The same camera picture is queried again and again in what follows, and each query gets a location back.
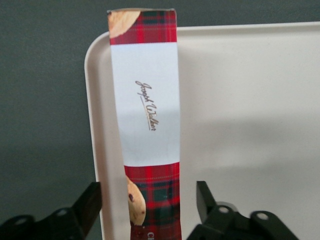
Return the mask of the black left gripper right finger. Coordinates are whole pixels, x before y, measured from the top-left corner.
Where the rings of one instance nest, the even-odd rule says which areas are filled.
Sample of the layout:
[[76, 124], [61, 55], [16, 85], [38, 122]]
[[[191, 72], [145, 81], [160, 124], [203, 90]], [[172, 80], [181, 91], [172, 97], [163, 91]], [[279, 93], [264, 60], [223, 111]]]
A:
[[189, 240], [297, 240], [272, 212], [257, 210], [241, 215], [231, 203], [216, 201], [205, 181], [196, 182], [196, 205], [201, 223]]

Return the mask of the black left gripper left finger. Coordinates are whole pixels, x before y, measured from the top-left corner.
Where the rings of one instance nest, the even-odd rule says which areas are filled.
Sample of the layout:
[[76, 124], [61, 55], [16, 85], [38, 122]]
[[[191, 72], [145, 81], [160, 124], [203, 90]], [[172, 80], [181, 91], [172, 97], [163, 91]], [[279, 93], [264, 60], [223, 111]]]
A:
[[92, 182], [70, 207], [55, 210], [36, 221], [17, 215], [0, 225], [2, 240], [84, 240], [102, 209], [100, 182]]

